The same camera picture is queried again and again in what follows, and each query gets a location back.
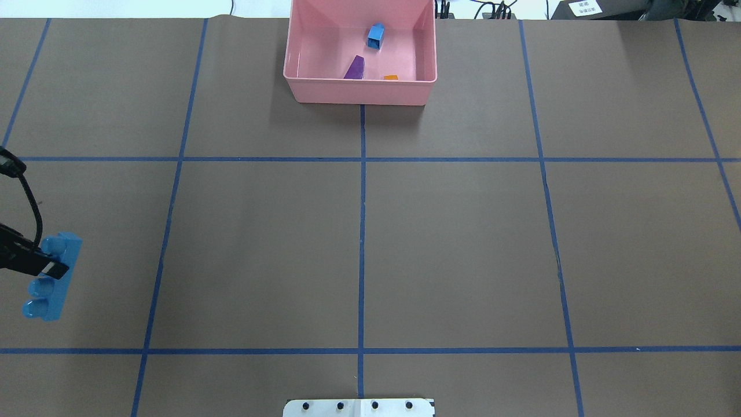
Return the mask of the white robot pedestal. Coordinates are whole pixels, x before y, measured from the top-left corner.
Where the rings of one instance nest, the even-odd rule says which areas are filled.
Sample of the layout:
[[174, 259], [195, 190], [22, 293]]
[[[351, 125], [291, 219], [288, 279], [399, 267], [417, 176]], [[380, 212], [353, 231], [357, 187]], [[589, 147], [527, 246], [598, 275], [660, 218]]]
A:
[[283, 416], [435, 416], [433, 399], [348, 398], [296, 399], [286, 403]]

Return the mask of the small blue block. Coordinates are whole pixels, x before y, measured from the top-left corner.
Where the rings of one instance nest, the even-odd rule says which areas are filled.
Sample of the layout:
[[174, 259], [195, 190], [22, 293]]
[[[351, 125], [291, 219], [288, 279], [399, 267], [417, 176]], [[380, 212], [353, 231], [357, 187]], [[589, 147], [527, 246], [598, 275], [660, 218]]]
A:
[[370, 27], [367, 35], [367, 46], [370, 49], [380, 50], [384, 39], [386, 27], [381, 22], [376, 22]]

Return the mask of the long blue stud block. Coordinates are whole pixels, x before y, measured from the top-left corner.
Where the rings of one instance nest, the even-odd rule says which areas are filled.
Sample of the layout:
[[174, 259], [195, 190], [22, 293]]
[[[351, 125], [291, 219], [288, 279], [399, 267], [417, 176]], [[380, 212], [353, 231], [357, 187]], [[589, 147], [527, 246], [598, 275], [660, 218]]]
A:
[[72, 232], [59, 232], [42, 241], [41, 253], [47, 264], [29, 284], [30, 299], [22, 306], [24, 317], [60, 319], [81, 248], [82, 238]]

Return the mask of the purple block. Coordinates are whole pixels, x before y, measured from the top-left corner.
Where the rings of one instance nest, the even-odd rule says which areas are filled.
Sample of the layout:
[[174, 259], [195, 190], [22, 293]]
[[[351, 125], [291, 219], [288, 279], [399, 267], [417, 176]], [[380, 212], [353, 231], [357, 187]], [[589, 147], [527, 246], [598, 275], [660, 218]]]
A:
[[342, 79], [347, 80], [362, 80], [365, 76], [365, 58], [363, 56], [356, 55], [352, 62], [349, 64], [349, 68], [345, 71]]

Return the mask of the pink plastic box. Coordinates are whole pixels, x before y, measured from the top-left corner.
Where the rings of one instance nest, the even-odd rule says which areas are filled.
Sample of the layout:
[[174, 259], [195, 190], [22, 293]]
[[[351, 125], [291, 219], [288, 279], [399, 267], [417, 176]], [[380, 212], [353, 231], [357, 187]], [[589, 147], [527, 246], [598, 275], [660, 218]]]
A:
[[283, 76], [297, 102], [424, 106], [438, 78], [432, 1], [293, 1]]

